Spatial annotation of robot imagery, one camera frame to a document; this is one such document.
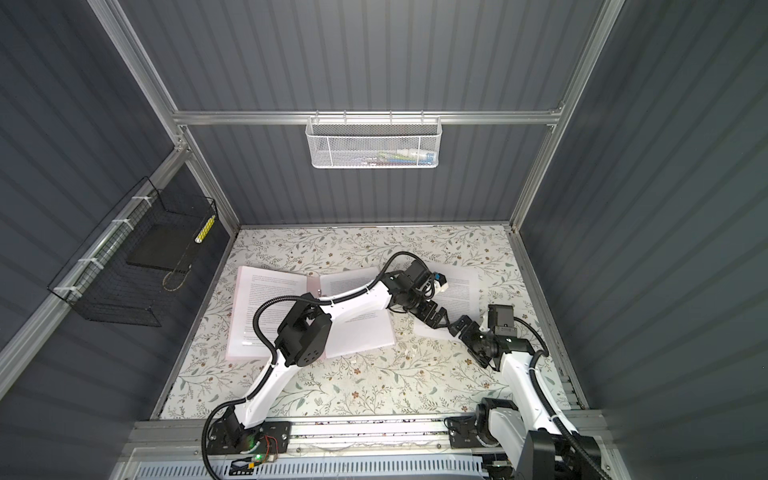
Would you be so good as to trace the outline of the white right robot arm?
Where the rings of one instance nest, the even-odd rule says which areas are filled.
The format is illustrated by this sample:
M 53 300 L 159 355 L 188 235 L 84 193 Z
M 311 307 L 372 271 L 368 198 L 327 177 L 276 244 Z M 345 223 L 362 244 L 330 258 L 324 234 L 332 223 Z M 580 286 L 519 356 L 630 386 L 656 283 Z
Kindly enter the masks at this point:
M 596 440 L 583 436 L 542 385 L 538 370 L 550 355 L 546 342 L 511 305 L 491 304 L 488 328 L 463 315 L 441 325 L 458 338 L 482 368 L 501 375 L 510 400 L 483 398 L 472 415 L 446 417 L 455 449 L 500 447 L 511 479 L 608 479 Z

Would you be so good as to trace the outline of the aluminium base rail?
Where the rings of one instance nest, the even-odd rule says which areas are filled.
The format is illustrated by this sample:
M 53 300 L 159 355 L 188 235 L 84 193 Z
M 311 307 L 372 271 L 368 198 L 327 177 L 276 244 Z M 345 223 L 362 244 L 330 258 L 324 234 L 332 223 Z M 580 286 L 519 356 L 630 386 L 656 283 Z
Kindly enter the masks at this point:
M 279 439 L 279 461 L 329 461 L 347 456 L 476 455 L 503 450 L 481 444 L 454 448 L 445 414 L 286 417 L 290 433 Z M 144 464 L 181 463 L 185 474 L 202 464 L 202 419 L 138 421 L 119 454 L 113 479 L 134 479 Z

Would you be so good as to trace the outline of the pens in white basket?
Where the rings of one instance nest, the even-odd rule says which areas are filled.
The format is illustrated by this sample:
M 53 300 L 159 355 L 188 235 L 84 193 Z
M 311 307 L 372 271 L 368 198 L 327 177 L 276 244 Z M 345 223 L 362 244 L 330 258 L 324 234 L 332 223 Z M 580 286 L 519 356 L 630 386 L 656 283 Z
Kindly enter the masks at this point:
M 348 162 L 368 166 L 434 166 L 438 153 L 425 149 L 383 150 L 354 155 Z

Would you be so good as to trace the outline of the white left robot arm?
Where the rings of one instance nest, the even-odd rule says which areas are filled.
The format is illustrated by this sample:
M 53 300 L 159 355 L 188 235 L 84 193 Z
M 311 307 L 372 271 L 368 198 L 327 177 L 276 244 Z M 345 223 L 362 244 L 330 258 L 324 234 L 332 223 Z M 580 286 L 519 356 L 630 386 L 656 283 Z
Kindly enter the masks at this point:
M 414 314 L 430 327 L 448 325 L 446 311 L 434 297 L 448 287 L 445 275 L 418 257 L 404 270 L 383 268 L 371 280 L 343 293 L 317 297 L 281 295 L 265 301 L 252 315 L 256 338 L 268 362 L 243 398 L 224 407 L 212 424 L 228 448 L 253 451 L 267 443 L 260 431 L 277 396 L 298 373 L 321 357 L 357 354 L 394 343 L 388 309 Z

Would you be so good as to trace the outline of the white ventilation grille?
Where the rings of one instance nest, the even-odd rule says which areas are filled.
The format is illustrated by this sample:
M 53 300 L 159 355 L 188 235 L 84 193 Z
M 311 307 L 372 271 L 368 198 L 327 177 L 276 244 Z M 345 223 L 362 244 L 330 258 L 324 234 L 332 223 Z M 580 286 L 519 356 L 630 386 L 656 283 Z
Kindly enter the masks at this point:
M 483 461 L 472 455 L 405 455 L 289 458 L 234 472 L 214 461 L 220 479 L 483 479 Z

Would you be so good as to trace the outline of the floral table mat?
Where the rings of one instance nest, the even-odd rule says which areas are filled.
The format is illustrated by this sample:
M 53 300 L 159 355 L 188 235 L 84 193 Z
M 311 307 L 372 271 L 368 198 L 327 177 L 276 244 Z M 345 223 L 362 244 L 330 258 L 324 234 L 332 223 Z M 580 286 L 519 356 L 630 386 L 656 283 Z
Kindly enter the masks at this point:
M 325 275 L 378 269 L 400 251 L 428 262 L 470 267 L 478 274 L 477 317 L 507 304 L 523 319 L 521 333 L 540 328 L 530 295 L 501 225 L 244 229 L 227 258 L 190 348 L 159 410 L 163 420 L 201 419 L 223 401 L 240 397 L 263 362 L 230 361 L 226 344 L 241 266 Z M 271 408 L 274 417 L 455 413 L 485 397 L 511 391 L 499 373 L 480 368 L 465 347 L 418 334 L 410 316 L 391 319 L 393 346 L 320 360 L 301 370 Z

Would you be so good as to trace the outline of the yellow marker pen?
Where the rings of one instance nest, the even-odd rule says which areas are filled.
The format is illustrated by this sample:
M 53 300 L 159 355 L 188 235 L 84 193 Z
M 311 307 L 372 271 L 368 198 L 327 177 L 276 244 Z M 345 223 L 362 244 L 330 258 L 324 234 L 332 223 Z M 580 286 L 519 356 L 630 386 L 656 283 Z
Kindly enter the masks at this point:
M 215 222 L 216 222 L 216 215 L 213 214 L 213 215 L 211 215 L 206 220 L 206 222 L 202 225 L 202 227 L 200 228 L 200 230 L 196 234 L 196 236 L 194 238 L 194 242 L 196 244 L 202 244 L 203 243 L 203 241 L 206 239 L 207 235 L 209 234 L 209 232 L 211 231 L 211 229 L 215 225 Z

